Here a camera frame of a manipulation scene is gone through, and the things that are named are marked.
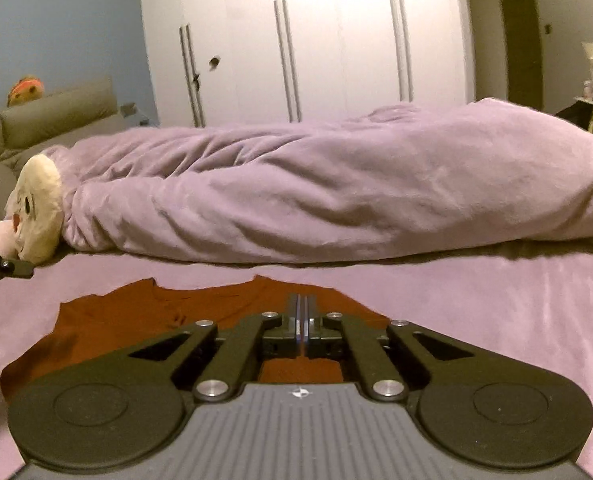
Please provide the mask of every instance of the brown door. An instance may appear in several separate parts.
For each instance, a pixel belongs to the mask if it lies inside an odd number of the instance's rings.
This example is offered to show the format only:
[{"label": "brown door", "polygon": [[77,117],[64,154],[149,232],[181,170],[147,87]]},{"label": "brown door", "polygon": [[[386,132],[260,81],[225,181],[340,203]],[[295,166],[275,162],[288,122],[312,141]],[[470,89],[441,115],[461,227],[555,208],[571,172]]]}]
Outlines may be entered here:
[{"label": "brown door", "polygon": [[535,0],[501,0],[508,56],[508,100],[543,109],[543,68]]}]

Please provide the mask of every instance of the round orange toy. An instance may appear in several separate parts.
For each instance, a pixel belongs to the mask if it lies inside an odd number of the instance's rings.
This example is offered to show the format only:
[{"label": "round orange toy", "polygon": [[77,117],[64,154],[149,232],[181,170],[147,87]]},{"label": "round orange toy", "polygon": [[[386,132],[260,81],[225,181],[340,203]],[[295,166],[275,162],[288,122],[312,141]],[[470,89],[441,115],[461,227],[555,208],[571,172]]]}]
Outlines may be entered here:
[{"label": "round orange toy", "polygon": [[44,87],[41,80],[36,76],[27,75],[10,90],[8,94],[8,108],[40,99],[43,97],[43,92]]}]

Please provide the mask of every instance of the white wardrobe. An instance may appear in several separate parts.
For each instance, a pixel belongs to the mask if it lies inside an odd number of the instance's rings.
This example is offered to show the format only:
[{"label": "white wardrobe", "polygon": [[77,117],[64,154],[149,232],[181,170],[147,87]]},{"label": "white wardrobe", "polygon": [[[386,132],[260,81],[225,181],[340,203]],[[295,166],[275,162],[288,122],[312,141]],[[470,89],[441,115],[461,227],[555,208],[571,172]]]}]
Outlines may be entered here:
[{"label": "white wardrobe", "polygon": [[466,0],[142,0],[161,125],[473,99]]}]

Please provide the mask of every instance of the plush blanket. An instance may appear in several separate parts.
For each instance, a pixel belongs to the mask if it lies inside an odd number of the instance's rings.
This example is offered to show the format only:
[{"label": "plush blanket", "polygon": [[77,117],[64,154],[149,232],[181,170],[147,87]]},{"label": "plush blanket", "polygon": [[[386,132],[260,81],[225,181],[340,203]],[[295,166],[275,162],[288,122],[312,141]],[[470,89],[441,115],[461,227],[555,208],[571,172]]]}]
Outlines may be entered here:
[{"label": "plush blanket", "polygon": [[593,135],[496,100],[341,123],[138,128],[44,154],[62,180],[63,238],[81,251],[301,264],[593,242]]}]

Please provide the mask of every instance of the plush toy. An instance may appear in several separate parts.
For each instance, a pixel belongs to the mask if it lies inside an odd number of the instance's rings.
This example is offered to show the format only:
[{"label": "plush toy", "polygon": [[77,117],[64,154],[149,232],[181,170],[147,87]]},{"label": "plush toy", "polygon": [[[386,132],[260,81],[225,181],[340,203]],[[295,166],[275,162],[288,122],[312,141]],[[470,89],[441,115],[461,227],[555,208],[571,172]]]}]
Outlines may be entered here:
[{"label": "plush toy", "polygon": [[38,77],[27,75],[8,94],[8,108],[43,97],[44,86]]},{"label": "plush toy", "polygon": [[30,158],[6,206],[19,259],[38,265],[54,255],[64,222],[61,192],[54,162],[42,154]]}]

